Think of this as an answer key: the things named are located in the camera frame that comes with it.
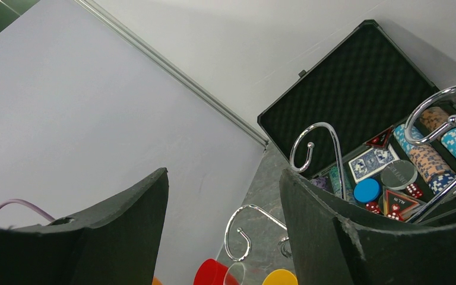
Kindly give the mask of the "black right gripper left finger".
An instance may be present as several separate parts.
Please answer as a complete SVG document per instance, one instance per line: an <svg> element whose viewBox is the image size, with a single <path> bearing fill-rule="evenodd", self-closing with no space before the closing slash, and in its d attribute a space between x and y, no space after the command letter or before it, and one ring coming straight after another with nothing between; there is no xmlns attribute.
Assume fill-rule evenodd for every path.
<svg viewBox="0 0 456 285"><path fill-rule="evenodd" d="M0 229L0 284L151 284L168 197L162 167L45 226Z"/></svg>

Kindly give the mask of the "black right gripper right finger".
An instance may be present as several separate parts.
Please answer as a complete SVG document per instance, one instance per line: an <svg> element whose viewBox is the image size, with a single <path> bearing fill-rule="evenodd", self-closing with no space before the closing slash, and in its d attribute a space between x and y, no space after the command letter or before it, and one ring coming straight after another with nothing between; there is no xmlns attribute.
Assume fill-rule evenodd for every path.
<svg viewBox="0 0 456 285"><path fill-rule="evenodd" d="M391 220L290 169L280 197L299 284L456 284L456 223Z"/></svg>

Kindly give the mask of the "yellow plastic wine glass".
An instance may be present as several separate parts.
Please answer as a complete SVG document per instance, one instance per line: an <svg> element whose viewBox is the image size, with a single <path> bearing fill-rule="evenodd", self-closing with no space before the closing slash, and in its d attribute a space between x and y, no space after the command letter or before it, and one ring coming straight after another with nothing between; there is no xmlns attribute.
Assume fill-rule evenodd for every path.
<svg viewBox="0 0 456 285"><path fill-rule="evenodd" d="M277 269L266 276L262 285L298 285L298 280L291 271Z"/></svg>

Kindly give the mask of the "red plastic wine glass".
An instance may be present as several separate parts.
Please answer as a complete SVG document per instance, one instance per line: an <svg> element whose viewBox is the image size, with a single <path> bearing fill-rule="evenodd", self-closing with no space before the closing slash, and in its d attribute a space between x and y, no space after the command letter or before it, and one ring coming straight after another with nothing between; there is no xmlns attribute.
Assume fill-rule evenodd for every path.
<svg viewBox="0 0 456 285"><path fill-rule="evenodd" d="M238 285L229 268L217 260L207 259L199 267L193 285Z"/></svg>

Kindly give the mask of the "clear wine glass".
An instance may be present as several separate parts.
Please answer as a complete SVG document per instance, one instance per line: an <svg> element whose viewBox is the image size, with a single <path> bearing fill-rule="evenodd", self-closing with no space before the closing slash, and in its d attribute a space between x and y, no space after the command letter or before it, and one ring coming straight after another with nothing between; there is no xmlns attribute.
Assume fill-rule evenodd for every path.
<svg viewBox="0 0 456 285"><path fill-rule="evenodd" d="M224 285L243 285L246 277L246 266L242 262L232 264L223 278Z"/></svg>

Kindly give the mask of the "orange plastic wine glass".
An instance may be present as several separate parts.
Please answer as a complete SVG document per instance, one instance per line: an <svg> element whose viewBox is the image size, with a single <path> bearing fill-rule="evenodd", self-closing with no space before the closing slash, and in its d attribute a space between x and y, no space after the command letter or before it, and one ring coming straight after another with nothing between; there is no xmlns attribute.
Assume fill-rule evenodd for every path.
<svg viewBox="0 0 456 285"><path fill-rule="evenodd" d="M157 277L153 277L152 285L163 285L163 284Z"/></svg>

